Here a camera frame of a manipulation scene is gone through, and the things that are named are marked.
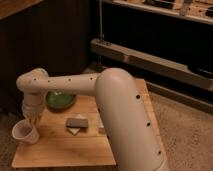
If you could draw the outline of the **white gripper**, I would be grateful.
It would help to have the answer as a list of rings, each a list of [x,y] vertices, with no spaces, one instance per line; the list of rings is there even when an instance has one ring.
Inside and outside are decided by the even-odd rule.
[[[22,101],[22,113],[29,124],[39,127],[41,120],[40,114],[43,112],[44,108],[45,100],[43,94],[24,94]]]

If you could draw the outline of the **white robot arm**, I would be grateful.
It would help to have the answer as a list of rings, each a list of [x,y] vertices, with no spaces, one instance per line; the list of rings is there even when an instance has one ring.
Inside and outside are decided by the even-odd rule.
[[[30,118],[44,109],[45,94],[61,91],[93,96],[105,127],[118,171],[169,171],[134,78],[120,68],[100,73],[51,77],[42,68],[20,75],[22,113]]]

